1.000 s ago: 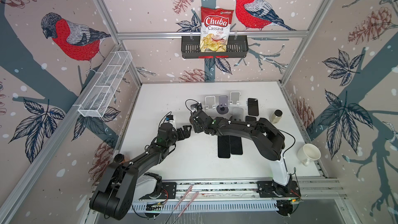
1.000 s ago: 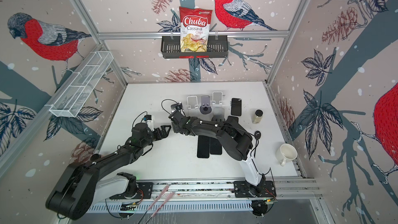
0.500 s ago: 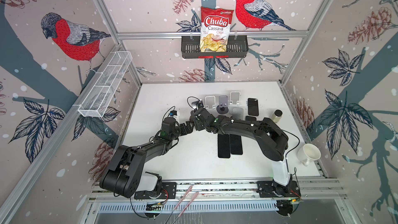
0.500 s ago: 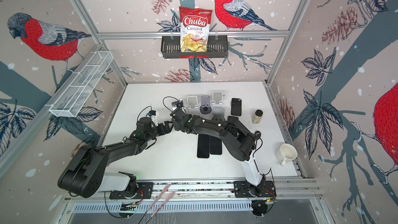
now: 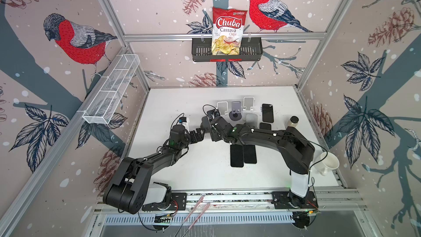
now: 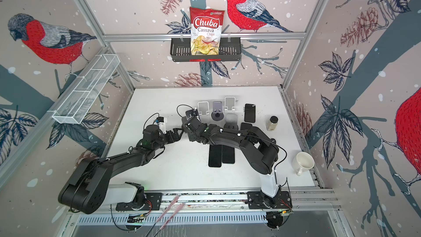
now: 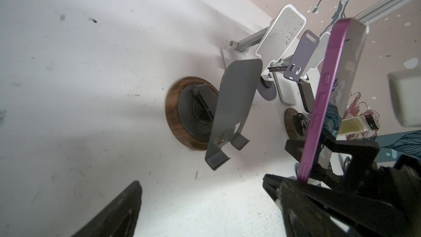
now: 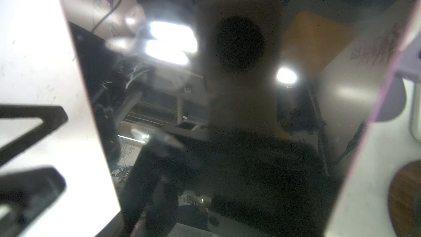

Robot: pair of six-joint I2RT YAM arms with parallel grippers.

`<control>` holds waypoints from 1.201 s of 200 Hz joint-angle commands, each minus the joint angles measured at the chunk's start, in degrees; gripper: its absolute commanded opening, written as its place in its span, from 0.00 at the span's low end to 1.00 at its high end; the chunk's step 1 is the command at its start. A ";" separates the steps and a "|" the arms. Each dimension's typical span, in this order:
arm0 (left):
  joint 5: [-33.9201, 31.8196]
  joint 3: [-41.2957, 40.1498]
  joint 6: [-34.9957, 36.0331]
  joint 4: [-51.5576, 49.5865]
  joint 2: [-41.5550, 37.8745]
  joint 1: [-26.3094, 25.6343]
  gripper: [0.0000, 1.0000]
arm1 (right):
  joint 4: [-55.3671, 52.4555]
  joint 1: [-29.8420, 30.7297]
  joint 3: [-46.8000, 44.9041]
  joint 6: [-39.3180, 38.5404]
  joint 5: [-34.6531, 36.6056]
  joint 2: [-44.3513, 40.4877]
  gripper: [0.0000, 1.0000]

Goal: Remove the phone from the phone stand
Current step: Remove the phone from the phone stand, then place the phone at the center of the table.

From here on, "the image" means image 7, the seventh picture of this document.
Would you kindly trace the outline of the round wooden phone stand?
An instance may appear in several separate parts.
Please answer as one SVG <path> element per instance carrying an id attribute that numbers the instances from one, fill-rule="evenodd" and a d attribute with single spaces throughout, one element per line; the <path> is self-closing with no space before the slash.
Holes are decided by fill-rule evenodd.
<path id="1" fill-rule="evenodd" d="M 288 108 L 284 113 L 284 123 L 289 139 L 304 140 L 307 137 L 310 115 L 314 108 L 315 97 L 310 83 L 300 80 L 298 88 L 305 114 L 299 113 L 294 108 Z"/>

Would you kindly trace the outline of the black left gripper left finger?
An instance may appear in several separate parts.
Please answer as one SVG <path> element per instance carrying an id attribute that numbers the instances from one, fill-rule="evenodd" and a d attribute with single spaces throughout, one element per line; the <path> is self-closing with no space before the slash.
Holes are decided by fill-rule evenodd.
<path id="1" fill-rule="evenodd" d="M 133 237 L 141 209 L 142 187 L 133 181 L 75 237 Z"/>

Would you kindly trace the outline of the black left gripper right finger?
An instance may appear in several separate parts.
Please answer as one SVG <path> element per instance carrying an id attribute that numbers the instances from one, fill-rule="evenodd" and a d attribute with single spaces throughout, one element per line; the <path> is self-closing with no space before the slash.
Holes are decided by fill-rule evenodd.
<path id="1" fill-rule="evenodd" d="M 277 190 L 288 237 L 331 237 L 332 222 L 303 194 L 281 184 Z"/>

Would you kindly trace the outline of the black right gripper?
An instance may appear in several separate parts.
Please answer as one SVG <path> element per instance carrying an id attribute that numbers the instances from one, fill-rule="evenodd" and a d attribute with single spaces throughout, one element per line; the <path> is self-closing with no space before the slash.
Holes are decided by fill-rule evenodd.
<path id="1" fill-rule="evenodd" d="M 281 184 L 303 194 L 332 222 L 331 237 L 418 237 L 421 234 L 421 162 L 407 155 L 393 167 L 377 167 L 380 151 L 373 140 L 340 140 L 322 136 L 316 156 L 328 149 L 338 154 L 343 174 L 337 175 L 315 160 L 309 179 L 332 190 L 286 177 L 266 174 L 263 188 L 280 207 Z"/>

